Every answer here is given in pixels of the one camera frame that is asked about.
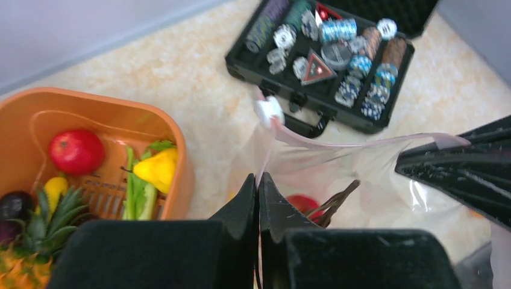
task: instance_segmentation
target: stack of poker chips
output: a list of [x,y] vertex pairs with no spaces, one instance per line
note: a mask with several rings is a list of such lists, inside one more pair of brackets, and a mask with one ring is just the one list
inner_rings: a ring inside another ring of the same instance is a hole
[[365,98],[362,102],[362,114],[372,120],[378,120],[381,118],[381,113],[385,109],[385,104],[381,102],[372,101],[368,98]]
[[276,23],[289,6],[289,0],[270,0],[246,35],[245,45],[253,53],[259,53],[271,35]]
[[268,60],[268,63],[271,64],[269,67],[269,73],[275,75],[284,71],[287,65],[286,58],[288,54],[289,51],[281,48],[275,48],[268,52],[266,59]]
[[389,41],[383,52],[382,63],[378,66],[374,81],[369,88],[367,98],[387,104],[390,91],[396,83],[399,74],[398,67],[401,65],[405,51],[405,40],[394,38]]
[[348,74],[364,79],[371,70],[372,61],[365,55],[355,55],[348,64]]
[[376,27],[369,27],[362,32],[362,39],[354,39],[351,47],[357,56],[348,65],[348,73],[358,79],[368,76],[371,65],[381,43],[381,33]]
[[406,52],[406,41],[401,38],[393,38],[387,44],[383,51],[381,64],[377,68],[377,72],[389,72],[394,78],[398,77],[399,68]]
[[347,107],[353,107],[361,89],[362,82],[351,75],[347,75],[340,83],[335,94],[335,101]]
[[275,31],[274,40],[278,48],[291,49],[293,47],[296,42],[296,34],[302,28],[302,15],[311,9],[312,6],[307,0],[295,1],[282,25]]
[[352,40],[355,37],[357,37],[357,23],[353,18],[325,21],[321,25],[319,32],[319,38],[322,43]]

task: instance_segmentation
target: poker chip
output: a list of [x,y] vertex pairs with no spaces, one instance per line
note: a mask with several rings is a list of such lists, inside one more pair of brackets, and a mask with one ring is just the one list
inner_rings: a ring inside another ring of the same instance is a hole
[[379,102],[382,104],[387,104],[387,102],[389,101],[389,96],[390,90],[374,83],[372,83],[371,86],[369,87],[369,91],[367,94],[367,98],[369,100]]
[[295,33],[300,32],[302,24],[302,15],[305,11],[310,11],[312,5],[307,0],[296,0],[284,19],[284,24],[289,25]]
[[281,25],[275,31],[273,40],[278,48],[291,49],[296,42],[296,32],[287,24]]
[[302,14],[302,33],[314,41],[318,39],[318,26],[316,25],[314,15],[310,10],[307,10]]
[[252,26],[245,39],[245,45],[252,53],[259,53],[259,50],[266,43],[275,22],[269,16],[262,16]]
[[364,55],[355,55],[348,65],[348,73],[358,79],[363,79],[371,70],[372,61]]
[[393,64],[390,63],[381,63],[378,68],[376,68],[376,72],[389,72],[394,77],[398,77],[399,70]]
[[357,87],[358,89],[362,89],[362,82],[360,81],[360,79],[353,77],[352,75],[347,75],[344,78],[344,82],[349,85],[353,85],[354,87]]
[[359,50],[360,55],[365,55],[373,60],[378,53],[381,43],[381,33],[376,27],[368,27],[362,32],[362,36],[366,39],[366,45]]
[[378,120],[381,118],[381,113],[384,108],[385,105],[382,103],[374,102],[366,98],[364,102],[362,102],[362,108],[360,110],[364,116],[372,120]]
[[355,104],[355,100],[343,97],[340,91],[336,92],[334,99],[338,104],[342,104],[346,107],[353,107]]
[[346,68],[351,59],[351,51],[340,43],[329,43],[321,48],[321,57],[334,70]]
[[295,73],[296,78],[302,80],[305,76],[305,72],[307,70],[307,59],[305,57],[298,57],[293,62],[293,72]]
[[396,83],[396,77],[388,71],[378,71],[374,76],[374,83],[390,90]]
[[357,23],[353,18],[325,21],[321,25],[319,36],[322,43],[339,39],[352,40],[357,36]]
[[396,22],[392,19],[384,18],[376,24],[376,28],[381,33],[381,38],[383,40],[390,40],[394,38],[398,32],[398,27]]
[[391,39],[383,51],[380,70],[386,70],[397,77],[405,53],[406,41],[401,38]]
[[338,91],[340,92],[340,95],[343,98],[355,101],[355,99],[357,99],[357,97],[359,95],[360,88],[358,88],[352,84],[347,84],[345,82],[342,82],[339,86]]
[[269,72],[273,75],[281,73],[286,68],[286,60],[280,59],[270,65]]
[[280,59],[286,59],[286,57],[287,51],[285,49],[275,48],[268,52],[266,55],[266,60],[268,60],[269,63],[274,63]]
[[357,36],[355,39],[349,42],[349,46],[352,53],[358,53],[367,45],[367,40],[363,36]]

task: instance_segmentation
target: white wall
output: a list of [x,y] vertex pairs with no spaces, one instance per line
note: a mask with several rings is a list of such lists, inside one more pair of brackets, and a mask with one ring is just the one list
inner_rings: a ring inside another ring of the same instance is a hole
[[1,0],[0,95],[226,0]]
[[510,0],[443,0],[439,14],[511,86]]

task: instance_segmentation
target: lemon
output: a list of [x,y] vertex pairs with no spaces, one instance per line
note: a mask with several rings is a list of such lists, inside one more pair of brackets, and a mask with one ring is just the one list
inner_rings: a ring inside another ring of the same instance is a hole
[[[69,189],[69,183],[67,179],[62,176],[56,176],[55,178],[51,178],[45,184],[45,192],[48,197],[48,207],[50,216],[53,214],[55,209],[57,208],[58,200],[60,196],[65,196],[67,190]],[[37,206],[36,213],[40,213],[40,208]]]

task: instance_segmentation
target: black object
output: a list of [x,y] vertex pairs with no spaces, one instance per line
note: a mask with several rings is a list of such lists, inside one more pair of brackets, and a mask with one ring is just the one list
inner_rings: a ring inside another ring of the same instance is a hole
[[[307,58],[310,48],[319,53],[321,51],[321,44],[319,42],[314,42],[303,36],[303,34],[298,33],[296,43],[287,57],[286,69],[277,75],[269,73],[270,64],[266,61],[266,54],[276,47],[272,38],[266,42],[258,54],[254,54],[246,48],[245,37],[268,1],[263,0],[261,2],[259,8],[256,9],[252,18],[225,57],[229,73],[242,81],[259,85],[266,95],[279,95],[288,99],[290,106],[293,108],[292,111],[297,111],[298,108],[302,107],[316,111],[321,116],[321,120],[317,125],[310,125],[290,115],[286,115],[286,127],[302,136],[308,138],[319,137],[329,120],[336,120],[367,134],[375,134],[385,129],[389,125],[393,107],[415,52],[414,47],[410,43],[407,44],[406,53],[401,67],[399,67],[400,73],[390,92],[389,102],[386,104],[381,118],[374,121],[364,116],[360,109],[364,96],[367,94],[369,86],[374,79],[376,68],[380,64],[387,42],[383,41],[380,44],[378,53],[373,60],[371,71],[363,83],[356,103],[352,108],[346,107],[334,100],[340,82],[346,74],[345,71],[337,72],[337,78],[306,86],[302,86],[293,73],[292,66],[294,60],[300,56]],[[313,7],[316,6],[316,1],[311,0],[309,2]],[[321,3],[326,4],[329,9],[332,9],[344,18],[354,18],[357,22],[358,35],[365,28],[375,26],[375,22],[381,18],[387,17],[397,23],[400,31],[397,37],[413,39],[420,36],[424,31],[426,23],[437,4],[437,0],[326,0],[321,1]]]
[[472,145],[403,152],[395,171],[427,184],[511,231],[511,116],[460,135]]
[[70,239],[48,289],[252,289],[259,218],[265,289],[460,288],[431,234],[324,230],[265,173],[259,195],[249,175],[208,220],[86,223]]
[[491,253],[492,243],[487,243],[456,264],[454,271],[463,289],[493,289]]
[[48,289],[252,289],[254,175],[208,220],[92,221],[69,240]]
[[428,232],[321,229],[288,203],[268,173],[259,200],[264,289],[460,288]]

